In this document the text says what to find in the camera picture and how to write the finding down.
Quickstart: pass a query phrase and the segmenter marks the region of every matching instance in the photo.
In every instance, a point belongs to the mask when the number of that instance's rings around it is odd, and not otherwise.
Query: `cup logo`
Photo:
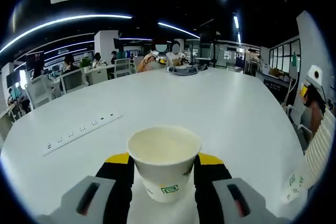
[[[178,191],[179,187],[177,185],[175,186],[169,186],[169,187],[160,187],[161,191],[163,192],[163,194],[170,194],[170,193],[174,193],[176,191]]]

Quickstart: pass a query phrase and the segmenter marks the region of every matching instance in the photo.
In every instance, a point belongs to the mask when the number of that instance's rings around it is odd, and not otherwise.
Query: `cup rim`
[[[153,129],[153,128],[158,128],[158,127],[165,127],[165,128],[167,128],[167,127],[173,127],[173,128],[180,128],[180,129],[183,129],[183,130],[185,130],[185,131],[188,131],[189,133],[191,133],[192,135],[194,135],[194,136],[196,137],[196,139],[197,139],[197,140],[196,140],[197,143],[198,143],[197,152],[196,152],[195,154],[189,156],[188,158],[182,159],[182,160],[180,160],[180,161],[178,161],[178,162],[174,162],[174,163],[155,163],[155,164],[154,164],[154,163],[151,163],[151,162],[146,162],[146,161],[141,160],[141,159],[138,158],[136,155],[134,155],[134,154],[132,153],[132,151],[130,150],[130,148],[129,148],[130,139],[132,139],[133,136],[134,136],[135,134],[137,134],[137,133],[143,132],[143,131],[145,131],[145,130]],[[189,161],[189,160],[195,158],[195,157],[199,154],[201,148],[202,148],[202,142],[201,142],[201,138],[200,138],[198,135],[196,135],[194,132],[192,132],[192,131],[190,131],[190,130],[184,128],[184,127],[176,126],[176,125],[157,125],[157,126],[153,126],[153,127],[145,128],[145,129],[142,129],[142,130],[140,130],[140,131],[137,131],[137,132],[133,133],[132,136],[127,140],[127,152],[130,154],[130,156],[131,156],[135,161],[138,161],[138,162],[140,162],[140,163],[142,163],[142,164],[146,164],[146,165],[152,165],[152,166],[171,166],[171,165],[177,165],[177,164],[180,164],[180,163]]]

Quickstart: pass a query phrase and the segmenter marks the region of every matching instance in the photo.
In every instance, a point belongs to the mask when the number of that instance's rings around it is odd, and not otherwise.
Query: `paper cup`
[[[156,126],[135,133],[127,149],[148,195],[158,202],[173,202],[184,196],[201,139],[182,127]]]

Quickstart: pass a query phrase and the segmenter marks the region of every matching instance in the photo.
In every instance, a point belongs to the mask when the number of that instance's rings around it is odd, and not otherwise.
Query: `electrical outlet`
[[[105,114],[102,117],[97,119],[91,120],[88,123],[85,123],[81,126],[74,128],[73,131],[68,132],[64,136],[50,142],[47,144],[46,149],[44,150],[44,156],[48,155],[49,153],[61,148],[62,146],[78,139],[81,136],[88,134],[91,131],[94,131],[105,124],[113,122],[114,120],[122,117],[121,114],[117,113],[109,113]]]

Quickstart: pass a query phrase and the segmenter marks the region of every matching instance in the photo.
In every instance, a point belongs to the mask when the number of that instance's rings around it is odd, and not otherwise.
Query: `ceiling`
[[[0,66],[51,41],[78,34],[95,34],[100,30],[117,29],[122,33],[121,37],[193,38],[158,26],[158,22],[197,35],[204,29],[214,30],[224,40],[237,41],[235,15],[243,43],[272,47],[298,35],[296,17],[308,8],[307,3],[306,0],[71,0],[51,4],[50,0],[7,0],[0,21],[1,48],[25,31],[59,18],[88,14],[118,14],[133,18],[89,18],[42,28],[6,48],[0,54]],[[93,34],[52,43],[41,50],[93,40]]]

